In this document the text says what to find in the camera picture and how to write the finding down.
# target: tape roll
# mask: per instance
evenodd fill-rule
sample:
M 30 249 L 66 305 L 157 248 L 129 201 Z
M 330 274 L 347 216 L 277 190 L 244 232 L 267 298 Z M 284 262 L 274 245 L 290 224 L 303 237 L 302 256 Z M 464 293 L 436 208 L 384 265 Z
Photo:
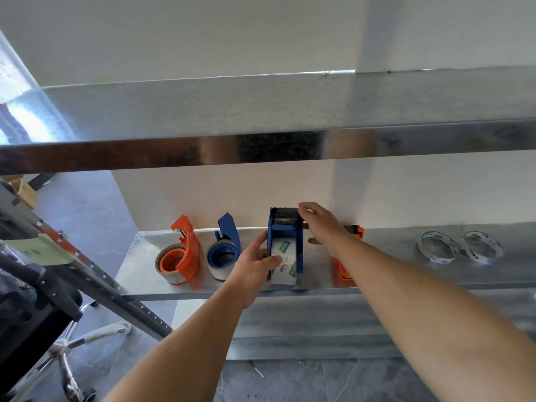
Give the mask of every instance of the tape roll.
M 212 244 L 206 255 L 211 275 L 220 281 L 225 281 L 239 256 L 240 248 L 237 249 L 231 240 L 218 240 Z
M 157 255 L 157 258 L 154 261 L 154 268 L 170 284 L 183 284 L 187 279 L 176 269 L 176 266 L 184 257 L 185 253 L 186 245 L 168 245 Z
M 474 238 L 475 240 L 480 240 L 483 243 L 486 243 L 492 249 L 493 253 L 495 254 L 495 257 L 489 258 L 483 254 L 477 253 L 474 249 L 469 247 L 469 244 L 466 241 L 467 238 Z M 504 255 L 504 250 L 499 244 L 499 242 L 492 236 L 482 233 L 480 231 L 469 231 L 468 233 L 465 233 L 465 235 L 461 239 L 460 247 L 464 254 L 469 257 L 470 260 L 484 265 L 494 264 L 498 258 Z
M 438 255 L 435 255 L 432 251 L 426 248 L 425 243 L 423 243 L 422 240 L 425 238 L 434 238 L 446 244 L 446 246 L 449 247 L 450 251 L 452 252 L 452 257 L 444 258 Z M 455 258 L 455 256 L 459 253 L 458 244 L 456 244 L 455 241 L 449 236 L 447 236 L 446 234 L 440 233 L 438 231 L 427 231 L 426 233 L 424 233 L 419 238 L 419 241 L 417 241 L 417 247 L 419 248 L 419 251 L 421 252 L 421 254 L 423 254 L 430 261 L 435 262 L 437 264 L 451 263 L 452 260 Z
M 283 262 L 272 270 L 272 284 L 296 284 L 296 238 L 273 238 L 271 255 L 279 255 Z

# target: hand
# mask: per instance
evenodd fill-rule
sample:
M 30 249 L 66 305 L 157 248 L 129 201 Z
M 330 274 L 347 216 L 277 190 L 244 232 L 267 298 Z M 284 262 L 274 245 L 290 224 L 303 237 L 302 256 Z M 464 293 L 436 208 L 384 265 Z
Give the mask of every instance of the hand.
M 300 216 L 309 224 L 315 238 L 308 241 L 312 244 L 323 244 L 332 257 L 337 257 L 337 243 L 351 237 L 337 221 L 331 211 L 324 209 L 315 202 L 301 202 L 298 205 Z
M 242 294 L 244 309 L 250 307 L 257 297 L 260 287 L 266 282 L 268 272 L 283 262 L 279 255 L 267 257 L 268 250 L 260 249 L 260 245 L 267 238 L 268 232 L 265 231 L 242 251 L 225 281 L 226 285 L 234 286 Z

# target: tape dispenser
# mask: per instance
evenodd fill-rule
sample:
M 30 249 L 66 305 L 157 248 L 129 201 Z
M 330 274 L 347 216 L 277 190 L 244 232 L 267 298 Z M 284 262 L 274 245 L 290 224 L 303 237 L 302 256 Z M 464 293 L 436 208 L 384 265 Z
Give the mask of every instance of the tape dispenser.
M 348 231 L 356 240 L 362 240 L 363 236 L 365 235 L 365 229 L 363 227 L 357 226 L 356 224 L 353 224 L 351 226 L 344 226 L 346 231 Z M 338 259 L 335 259 L 337 262 L 337 269 L 339 270 L 339 275 L 342 279 L 345 281 L 352 281 L 352 277 L 350 276 L 350 273 L 346 270 L 344 265 L 339 261 Z
M 199 240 L 186 216 L 180 216 L 171 229 L 181 233 L 181 243 L 168 245 L 160 251 L 154 267 L 170 284 L 183 284 L 199 269 Z
M 220 281 L 225 281 L 233 270 L 242 248 L 240 247 L 238 230 L 229 213 L 225 213 L 218 220 L 218 226 L 220 231 L 214 232 L 216 242 L 207 251 L 206 260 L 211 275 Z
M 268 254 L 283 256 L 280 267 L 271 272 L 274 284 L 295 284 L 296 274 L 303 273 L 303 219 L 298 209 L 272 207 L 268 220 Z M 291 259 L 286 275 L 283 275 L 286 256 Z

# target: office chair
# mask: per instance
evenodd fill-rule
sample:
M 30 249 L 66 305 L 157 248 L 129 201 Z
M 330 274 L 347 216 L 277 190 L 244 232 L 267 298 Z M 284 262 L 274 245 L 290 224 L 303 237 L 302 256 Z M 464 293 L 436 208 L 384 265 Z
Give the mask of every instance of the office chair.
M 115 334 L 128 334 L 132 324 L 113 323 L 71 340 L 90 301 L 37 264 L 24 262 L 0 244 L 0 402 L 20 402 L 44 373 L 58 361 L 69 402 L 91 402 L 93 388 L 80 390 L 67 353 L 73 348 Z M 27 374 L 39 360 L 48 356 Z

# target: chair caster wheel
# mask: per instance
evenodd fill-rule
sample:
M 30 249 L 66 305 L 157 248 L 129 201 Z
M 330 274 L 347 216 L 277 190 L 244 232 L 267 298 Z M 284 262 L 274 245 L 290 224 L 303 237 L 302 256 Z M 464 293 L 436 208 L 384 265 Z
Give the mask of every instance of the chair caster wheel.
M 84 397 L 84 402 L 93 402 L 97 397 L 97 392 L 94 388 L 88 388 L 84 392 L 82 392 L 82 396 Z

